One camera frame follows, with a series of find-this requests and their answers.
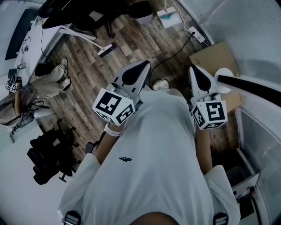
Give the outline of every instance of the logo on shirt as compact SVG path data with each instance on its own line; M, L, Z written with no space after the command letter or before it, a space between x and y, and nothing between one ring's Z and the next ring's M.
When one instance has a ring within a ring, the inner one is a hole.
M120 159L120 160L123 160L124 162L132 161L131 158L126 158L126 157L120 157L119 159Z

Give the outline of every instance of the cardboard box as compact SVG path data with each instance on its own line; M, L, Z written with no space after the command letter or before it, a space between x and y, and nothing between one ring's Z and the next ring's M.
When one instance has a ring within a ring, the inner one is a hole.
M189 59L194 65L204 68L213 76L218 69L223 67L230 69L234 76L238 75L237 66L225 42L220 42L198 51L191 55ZM221 98L226 101L227 112L230 112L244 103L240 94L234 91L222 94Z

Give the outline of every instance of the laminate flooring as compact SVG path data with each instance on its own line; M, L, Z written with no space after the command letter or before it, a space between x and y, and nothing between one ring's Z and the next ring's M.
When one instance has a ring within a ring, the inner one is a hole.
M60 62L63 57L68 60L68 76L72 80L71 87L66 93L60 94L47 101L55 111L55 114L40 119L40 123L46 130L56 128L57 120L63 120L63 127L76 127L75 137L80 144L73 152L78 160L85 156L87 142L99 140L103 132L105 122L92 110L92 105L99 90L112 82L114 75L123 66L139 61L148 60L152 67L166 58L178 52L188 37L182 29L182 25L164 29L156 12L163 9L164 1L150 0L154 12L153 21L147 26L141 26L128 15L121 15L112 24L115 38L107 36L104 27L96 31L96 42L107 45L114 42L117 48L110 54L100 58L99 51L94 45L80 37L64 35L56 46L50 58ZM179 5L186 27L196 26L188 13ZM189 56L206 46L196 40L190 41L183 50L174 58L158 66L151 76L151 80L157 78L167 79L170 87L177 88L185 95L188 84L187 71L191 65ZM238 146L238 134L236 118L233 113L229 115L229 122L224 128L211 132L212 150L224 151L235 149Z

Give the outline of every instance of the power strip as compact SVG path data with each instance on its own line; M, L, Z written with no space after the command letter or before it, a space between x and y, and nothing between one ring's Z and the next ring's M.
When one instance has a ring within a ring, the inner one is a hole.
M191 28L188 29L188 31L190 33L195 32L195 34L193 34L192 36L196 38L196 40L199 41L200 43L205 41L205 38L201 35L201 33L199 33L199 31L195 27L192 26Z

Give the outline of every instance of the white t-shirt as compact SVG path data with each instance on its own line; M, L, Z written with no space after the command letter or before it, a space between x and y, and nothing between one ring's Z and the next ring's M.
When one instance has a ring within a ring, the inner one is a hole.
M150 212L180 225L212 225L214 215L224 212L229 225L238 224L223 167L205 176L200 170L185 99L161 91L143 91L141 99L102 166L86 155L62 197L62 222L75 210L84 225L128 225Z

